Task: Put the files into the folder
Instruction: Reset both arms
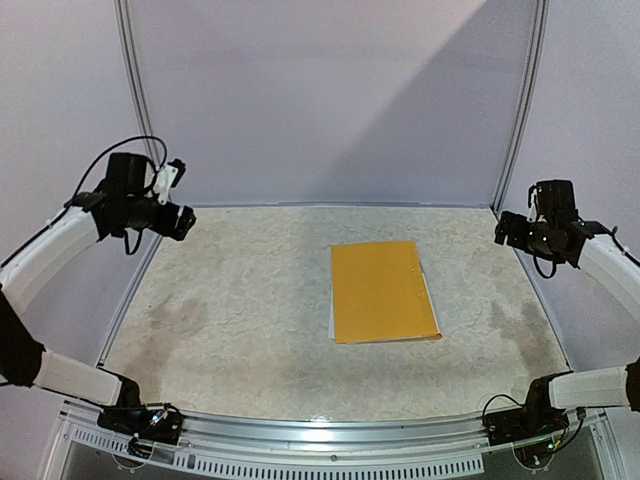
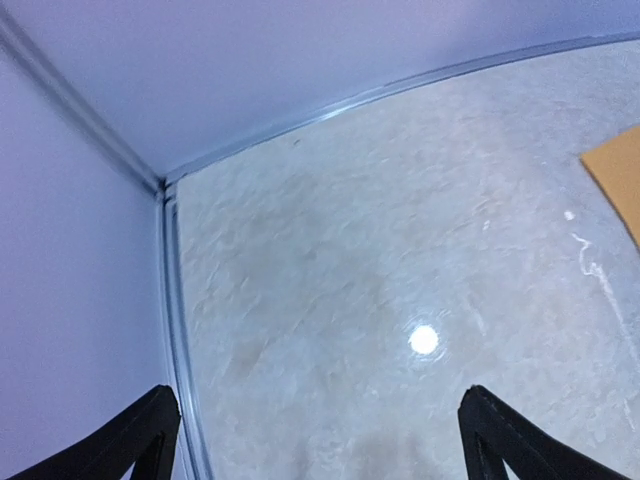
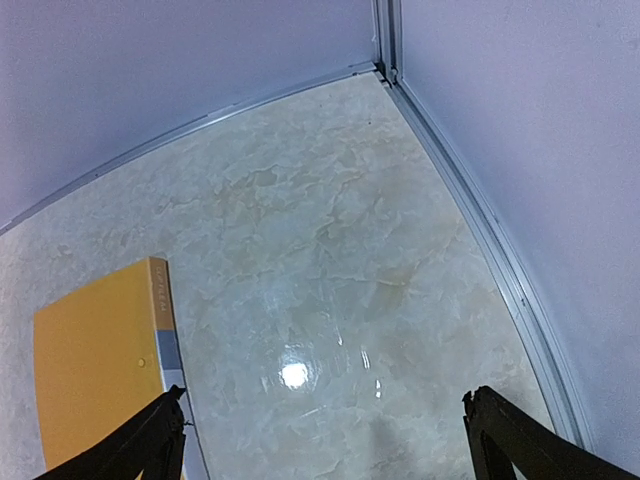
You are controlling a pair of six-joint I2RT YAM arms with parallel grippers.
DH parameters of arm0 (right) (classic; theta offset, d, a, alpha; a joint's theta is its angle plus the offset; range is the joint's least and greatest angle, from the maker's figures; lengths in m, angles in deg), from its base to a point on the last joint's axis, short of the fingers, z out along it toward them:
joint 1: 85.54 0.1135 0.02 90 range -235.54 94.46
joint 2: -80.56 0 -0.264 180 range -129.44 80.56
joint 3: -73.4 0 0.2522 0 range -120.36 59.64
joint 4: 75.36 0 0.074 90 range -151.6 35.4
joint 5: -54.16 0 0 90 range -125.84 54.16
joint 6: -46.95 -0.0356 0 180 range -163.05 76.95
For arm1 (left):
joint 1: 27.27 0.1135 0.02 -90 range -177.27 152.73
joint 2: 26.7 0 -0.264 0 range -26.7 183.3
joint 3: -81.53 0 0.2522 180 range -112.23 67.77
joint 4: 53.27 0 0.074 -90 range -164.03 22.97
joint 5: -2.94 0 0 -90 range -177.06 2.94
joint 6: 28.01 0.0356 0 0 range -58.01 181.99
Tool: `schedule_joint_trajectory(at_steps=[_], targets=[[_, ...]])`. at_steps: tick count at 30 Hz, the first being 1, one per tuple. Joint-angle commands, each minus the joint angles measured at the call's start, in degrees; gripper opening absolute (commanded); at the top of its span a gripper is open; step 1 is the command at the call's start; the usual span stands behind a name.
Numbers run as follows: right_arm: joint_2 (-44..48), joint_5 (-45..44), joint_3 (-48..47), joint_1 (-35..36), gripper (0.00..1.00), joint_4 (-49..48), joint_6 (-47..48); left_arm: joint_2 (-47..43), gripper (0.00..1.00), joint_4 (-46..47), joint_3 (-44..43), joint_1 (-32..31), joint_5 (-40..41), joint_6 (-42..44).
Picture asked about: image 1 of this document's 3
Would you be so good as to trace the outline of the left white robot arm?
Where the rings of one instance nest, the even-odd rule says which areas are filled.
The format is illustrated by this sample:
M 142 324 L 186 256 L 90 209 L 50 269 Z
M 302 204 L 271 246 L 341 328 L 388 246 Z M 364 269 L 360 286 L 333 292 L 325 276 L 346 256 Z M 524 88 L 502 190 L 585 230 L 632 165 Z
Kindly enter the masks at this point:
M 122 240 L 135 260 L 143 233 L 185 239 L 196 217 L 170 199 L 186 171 L 175 159 L 159 167 L 140 154 L 112 153 L 102 180 L 73 194 L 54 219 L 1 264 L 1 382 L 37 387 L 110 407 L 128 434 L 148 426 L 148 412 L 125 396 L 133 382 L 97 367 L 132 268 L 108 266 Z

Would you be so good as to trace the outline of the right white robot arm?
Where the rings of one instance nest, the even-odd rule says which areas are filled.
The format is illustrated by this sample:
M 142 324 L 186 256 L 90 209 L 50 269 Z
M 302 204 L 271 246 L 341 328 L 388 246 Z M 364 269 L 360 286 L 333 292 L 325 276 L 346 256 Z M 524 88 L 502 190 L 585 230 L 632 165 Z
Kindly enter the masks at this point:
M 537 436 L 566 410 L 586 408 L 639 409 L 639 359 L 631 341 L 620 354 L 595 353 L 590 333 L 605 335 L 603 346 L 614 345 L 616 333 L 639 332 L 639 261 L 617 237 L 614 227 L 583 219 L 569 180 L 543 180 L 527 194 L 525 214 L 500 214 L 495 241 L 529 256 L 534 264 L 548 261 L 553 269 L 570 266 L 557 293 L 538 284 L 543 304 L 574 366 L 534 380 L 517 427 Z

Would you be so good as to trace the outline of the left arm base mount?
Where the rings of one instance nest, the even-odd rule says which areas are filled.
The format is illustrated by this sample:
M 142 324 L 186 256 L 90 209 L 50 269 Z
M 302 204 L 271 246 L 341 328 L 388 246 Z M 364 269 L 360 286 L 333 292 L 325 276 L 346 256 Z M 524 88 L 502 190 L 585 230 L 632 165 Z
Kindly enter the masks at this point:
M 106 406 L 97 425 L 140 440 L 176 446 L 185 416 L 171 403 L 143 403 L 139 393 L 121 393 L 113 406 Z

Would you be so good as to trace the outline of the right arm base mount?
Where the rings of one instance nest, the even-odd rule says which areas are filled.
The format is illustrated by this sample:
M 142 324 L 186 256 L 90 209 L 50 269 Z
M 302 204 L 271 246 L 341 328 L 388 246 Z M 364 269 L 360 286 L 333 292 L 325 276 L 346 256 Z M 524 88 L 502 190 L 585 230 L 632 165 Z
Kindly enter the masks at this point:
M 489 411 L 490 405 L 498 399 L 508 400 L 515 405 L 511 409 Z M 527 406 L 517 402 L 507 394 L 492 396 L 484 405 L 481 422 L 491 446 L 503 445 L 551 435 L 560 430 L 558 439 L 552 439 L 546 447 L 548 452 L 557 452 L 570 444 L 580 433 L 586 419 L 586 408 L 578 407 L 576 416 L 579 421 L 572 436 L 569 436 L 569 418 L 565 410 L 546 405 Z

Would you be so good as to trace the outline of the stack of printed papers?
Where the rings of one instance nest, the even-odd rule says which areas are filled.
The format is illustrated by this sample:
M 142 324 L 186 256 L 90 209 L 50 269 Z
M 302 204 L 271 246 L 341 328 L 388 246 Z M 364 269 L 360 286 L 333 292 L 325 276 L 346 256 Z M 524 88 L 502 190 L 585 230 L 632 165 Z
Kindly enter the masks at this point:
M 333 287 L 330 289 L 330 309 L 328 322 L 328 338 L 335 342 L 335 310 L 334 310 L 334 293 Z

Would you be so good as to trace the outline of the orange file folder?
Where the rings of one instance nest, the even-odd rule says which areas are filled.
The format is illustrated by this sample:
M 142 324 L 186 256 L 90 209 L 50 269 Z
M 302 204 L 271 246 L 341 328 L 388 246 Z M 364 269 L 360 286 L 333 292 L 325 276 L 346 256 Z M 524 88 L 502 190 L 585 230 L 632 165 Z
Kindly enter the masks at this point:
M 442 337 L 412 241 L 333 246 L 331 286 L 337 344 Z

